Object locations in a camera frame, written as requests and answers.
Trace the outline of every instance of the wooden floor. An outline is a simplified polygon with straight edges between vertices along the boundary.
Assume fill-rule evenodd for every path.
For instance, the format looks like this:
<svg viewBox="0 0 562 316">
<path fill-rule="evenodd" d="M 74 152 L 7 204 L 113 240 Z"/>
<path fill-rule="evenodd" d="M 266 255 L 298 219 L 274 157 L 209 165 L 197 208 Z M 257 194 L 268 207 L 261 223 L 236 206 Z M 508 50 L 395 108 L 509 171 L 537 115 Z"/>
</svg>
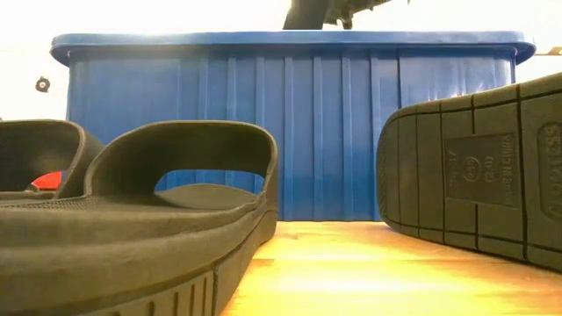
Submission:
<svg viewBox="0 0 562 316">
<path fill-rule="evenodd" d="M 395 233 L 280 222 L 222 315 L 562 315 L 562 275 Z"/>
</svg>

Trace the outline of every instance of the bin rim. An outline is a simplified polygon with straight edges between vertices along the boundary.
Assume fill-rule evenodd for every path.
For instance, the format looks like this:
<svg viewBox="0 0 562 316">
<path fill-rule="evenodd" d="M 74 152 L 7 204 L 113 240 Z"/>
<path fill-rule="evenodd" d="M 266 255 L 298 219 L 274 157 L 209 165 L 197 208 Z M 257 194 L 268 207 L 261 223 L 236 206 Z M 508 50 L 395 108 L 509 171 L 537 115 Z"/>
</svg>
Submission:
<svg viewBox="0 0 562 316">
<path fill-rule="evenodd" d="M 512 47 L 515 63 L 535 52 L 534 40 L 526 32 L 370 32 L 370 31 L 281 31 L 281 32 L 196 32 L 186 34 L 95 34 L 69 33 L 53 39 L 51 55 L 68 66 L 73 49 L 89 47 L 159 46 L 353 46 L 390 47 Z"/>
</svg>

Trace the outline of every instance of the blue container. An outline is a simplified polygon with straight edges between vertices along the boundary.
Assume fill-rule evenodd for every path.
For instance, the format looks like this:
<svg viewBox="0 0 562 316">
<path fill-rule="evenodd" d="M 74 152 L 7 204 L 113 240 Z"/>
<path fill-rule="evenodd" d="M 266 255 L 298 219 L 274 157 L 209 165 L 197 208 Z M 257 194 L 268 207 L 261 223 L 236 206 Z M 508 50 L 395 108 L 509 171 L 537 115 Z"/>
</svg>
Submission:
<svg viewBox="0 0 562 316">
<path fill-rule="evenodd" d="M 379 220 L 380 129 L 397 109 L 510 84 L 533 45 L 518 32 L 232 32 L 62 35 L 68 119 L 104 142 L 149 122 L 232 119 L 279 146 L 281 218 Z M 257 176 L 176 171 L 157 189 Z"/>
</svg>

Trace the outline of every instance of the black rubber slide sandal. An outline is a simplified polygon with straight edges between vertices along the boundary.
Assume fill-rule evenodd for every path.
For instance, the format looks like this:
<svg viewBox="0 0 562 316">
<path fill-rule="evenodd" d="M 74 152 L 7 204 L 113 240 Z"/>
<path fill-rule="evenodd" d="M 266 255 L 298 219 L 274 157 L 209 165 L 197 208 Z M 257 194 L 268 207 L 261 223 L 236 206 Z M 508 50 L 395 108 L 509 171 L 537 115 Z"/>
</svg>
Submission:
<svg viewBox="0 0 562 316">
<path fill-rule="evenodd" d="M 404 234 L 562 270 L 562 74 L 403 108 L 377 153 Z"/>
<path fill-rule="evenodd" d="M 80 126 L 60 120 L 0 121 L 0 204 L 71 198 L 104 146 Z M 40 176 L 66 170 L 58 190 L 26 191 Z"/>
<path fill-rule="evenodd" d="M 262 191 L 192 184 L 176 169 L 248 171 Z M 0 314 L 218 315 L 277 225 L 277 145 L 260 127 L 168 121 L 110 143 L 85 196 L 0 207 Z"/>
</svg>

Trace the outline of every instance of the white wall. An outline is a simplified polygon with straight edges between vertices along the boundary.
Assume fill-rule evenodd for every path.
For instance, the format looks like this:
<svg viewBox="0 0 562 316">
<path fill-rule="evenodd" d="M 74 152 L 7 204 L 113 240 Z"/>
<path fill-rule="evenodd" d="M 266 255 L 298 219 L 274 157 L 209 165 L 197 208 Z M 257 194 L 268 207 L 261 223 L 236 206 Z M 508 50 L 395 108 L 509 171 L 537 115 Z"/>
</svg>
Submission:
<svg viewBox="0 0 562 316">
<path fill-rule="evenodd" d="M 67 32 L 204 32 L 278 30 L 290 0 L 19 0 L 0 11 L 0 117 L 64 119 L 68 70 L 49 55 Z M 356 15 L 357 30 L 524 30 L 559 27 L 562 0 L 394 0 Z M 327 26 L 328 29 L 339 29 Z M 539 48 L 562 37 L 539 36 Z M 517 80 L 562 71 L 562 57 L 533 57 Z M 48 93 L 35 90 L 45 76 Z"/>
</svg>

